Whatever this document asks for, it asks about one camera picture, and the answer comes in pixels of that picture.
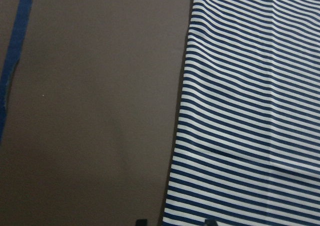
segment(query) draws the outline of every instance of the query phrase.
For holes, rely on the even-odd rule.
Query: blue strip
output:
[[[11,78],[19,62],[32,0],[20,0],[0,79],[0,142],[7,117],[7,97]]]

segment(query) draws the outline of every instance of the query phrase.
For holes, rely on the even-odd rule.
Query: navy and white stripe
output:
[[[320,225],[320,0],[193,0],[167,225]]]

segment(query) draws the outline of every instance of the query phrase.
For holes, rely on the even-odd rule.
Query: brown surface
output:
[[[190,1],[33,0],[0,148],[0,225],[157,224]],[[3,5],[13,23],[17,0]]]

